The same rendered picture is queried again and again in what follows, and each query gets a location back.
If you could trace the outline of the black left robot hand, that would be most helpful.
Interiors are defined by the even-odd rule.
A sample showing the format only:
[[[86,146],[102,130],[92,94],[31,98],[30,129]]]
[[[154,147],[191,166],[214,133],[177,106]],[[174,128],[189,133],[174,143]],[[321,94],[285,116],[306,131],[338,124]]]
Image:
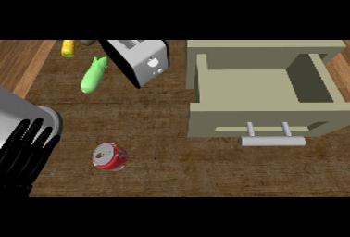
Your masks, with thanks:
[[[59,135],[49,139],[50,127],[40,132],[43,123],[43,118],[34,122],[24,119],[0,147],[0,199],[28,197],[33,183],[61,141]]]

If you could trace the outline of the red soda can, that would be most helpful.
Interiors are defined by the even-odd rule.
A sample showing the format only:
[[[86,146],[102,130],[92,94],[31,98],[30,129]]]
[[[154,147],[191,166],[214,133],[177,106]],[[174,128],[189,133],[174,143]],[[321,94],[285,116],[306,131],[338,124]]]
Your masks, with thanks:
[[[120,171],[129,162],[129,155],[115,143],[105,142],[93,151],[92,162],[99,169]]]

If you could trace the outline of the beige open drawer box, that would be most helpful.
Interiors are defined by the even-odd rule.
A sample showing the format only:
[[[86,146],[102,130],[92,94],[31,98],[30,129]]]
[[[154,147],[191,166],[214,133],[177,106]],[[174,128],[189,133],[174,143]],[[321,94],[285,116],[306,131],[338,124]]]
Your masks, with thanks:
[[[318,54],[301,54],[285,69],[208,69],[197,56],[200,101],[244,105],[343,103],[341,93]]]

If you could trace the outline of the beige drawer front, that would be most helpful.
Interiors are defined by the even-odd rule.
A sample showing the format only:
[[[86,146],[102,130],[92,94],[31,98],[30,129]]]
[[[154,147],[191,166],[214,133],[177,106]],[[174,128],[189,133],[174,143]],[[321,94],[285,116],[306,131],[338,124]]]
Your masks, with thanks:
[[[219,111],[191,104],[189,137],[239,137],[248,135],[247,123],[253,123],[256,136],[284,136],[282,123],[291,134],[319,137],[350,126],[350,105],[321,109],[321,105],[294,110]]]

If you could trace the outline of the green cucumber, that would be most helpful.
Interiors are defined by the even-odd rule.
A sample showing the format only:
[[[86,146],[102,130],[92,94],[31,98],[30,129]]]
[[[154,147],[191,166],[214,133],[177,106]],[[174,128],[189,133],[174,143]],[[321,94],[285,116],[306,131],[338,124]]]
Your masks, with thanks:
[[[101,84],[104,72],[107,70],[107,57],[95,58],[90,68],[83,75],[81,91],[86,94],[92,94]]]

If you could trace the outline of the yellow corn cob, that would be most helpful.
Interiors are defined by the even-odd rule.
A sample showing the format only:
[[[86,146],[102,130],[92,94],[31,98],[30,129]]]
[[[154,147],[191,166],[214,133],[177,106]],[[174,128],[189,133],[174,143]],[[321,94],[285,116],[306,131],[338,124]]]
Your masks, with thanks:
[[[64,57],[74,57],[76,52],[76,41],[74,40],[64,40],[62,44],[62,56]]]

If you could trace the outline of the silver toaster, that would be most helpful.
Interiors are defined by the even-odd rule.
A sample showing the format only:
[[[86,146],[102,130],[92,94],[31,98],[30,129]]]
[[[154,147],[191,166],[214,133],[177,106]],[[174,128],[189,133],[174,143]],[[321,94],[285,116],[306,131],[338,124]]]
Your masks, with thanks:
[[[164,40],[99,40],[99,43],[136,88],[170,67],[169,44]]]

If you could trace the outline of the beige cabinet body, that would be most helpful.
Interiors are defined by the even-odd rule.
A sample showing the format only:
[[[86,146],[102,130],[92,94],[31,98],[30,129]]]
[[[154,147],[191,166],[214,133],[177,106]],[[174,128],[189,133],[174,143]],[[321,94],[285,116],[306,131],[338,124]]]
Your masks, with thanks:
[[[300,54],[316,54],[324,64],[344,49],[343,40],[189,40],[186,88],[194,88],[197,56],[207,55],[210,69],[285,69]]]

